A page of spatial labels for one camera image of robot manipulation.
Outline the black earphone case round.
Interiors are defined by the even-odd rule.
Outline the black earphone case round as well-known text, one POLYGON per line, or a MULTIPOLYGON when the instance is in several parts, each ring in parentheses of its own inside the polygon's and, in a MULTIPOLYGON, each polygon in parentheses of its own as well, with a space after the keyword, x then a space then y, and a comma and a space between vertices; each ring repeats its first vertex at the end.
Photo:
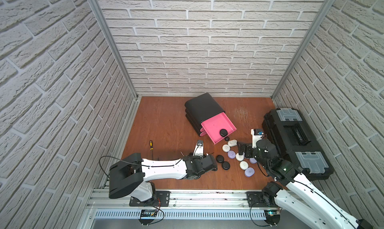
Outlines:
POLYGON ((221 129, 220 130, 220 136, 221 137, 227 137, 228 136, 228 131, 226 129, 221 129))

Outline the black earphone case square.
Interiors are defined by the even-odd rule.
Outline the black earphone case square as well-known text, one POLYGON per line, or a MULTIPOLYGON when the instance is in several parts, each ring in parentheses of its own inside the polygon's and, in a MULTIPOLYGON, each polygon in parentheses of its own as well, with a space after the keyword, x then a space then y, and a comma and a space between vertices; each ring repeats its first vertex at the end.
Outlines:
POLYGON ((222 155, 217 155, 216 161, 217 161, 217 163, 223 163, 225 161, 225 159, 222 155))

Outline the black drawer cabinet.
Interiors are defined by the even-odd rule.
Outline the black drawer cabinet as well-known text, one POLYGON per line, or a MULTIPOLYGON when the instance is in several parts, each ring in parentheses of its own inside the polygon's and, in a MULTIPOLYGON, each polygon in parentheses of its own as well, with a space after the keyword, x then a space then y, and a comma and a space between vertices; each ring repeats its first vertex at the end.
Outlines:
POLYGON ((225 111, 209 93, 205 93, 188 100, 185 103, 185 112, 195 132, 202 137, 205 132, 202 123, 225 111))

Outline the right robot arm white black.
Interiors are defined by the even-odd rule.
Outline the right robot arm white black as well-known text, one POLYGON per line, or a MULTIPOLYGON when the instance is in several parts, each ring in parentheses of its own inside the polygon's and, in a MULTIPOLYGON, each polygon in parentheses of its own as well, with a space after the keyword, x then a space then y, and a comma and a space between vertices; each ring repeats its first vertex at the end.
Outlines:
POLYGON ((257 204, 279 207, 312 229, 372 229, 364 219, 357 219, 332 202, 316 188, 290 161, 279 157, 268 139, 237 143, 239 155, 253 158, 265 169, 272 181, 262 192, 249 197, 249 206, 257 204))

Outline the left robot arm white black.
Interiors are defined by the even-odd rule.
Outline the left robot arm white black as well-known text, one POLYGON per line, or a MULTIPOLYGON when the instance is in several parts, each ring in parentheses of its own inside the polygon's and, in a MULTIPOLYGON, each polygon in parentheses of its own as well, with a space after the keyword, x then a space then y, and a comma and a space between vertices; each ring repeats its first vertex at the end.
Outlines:
POLYGON ((212 155, 188 155, 169 161, 148 160, 134 153, 110 167, 110 199, 131 197, 149 204, 158 199, 153 181, 163 179, 197 180, 216 171, 212 155))

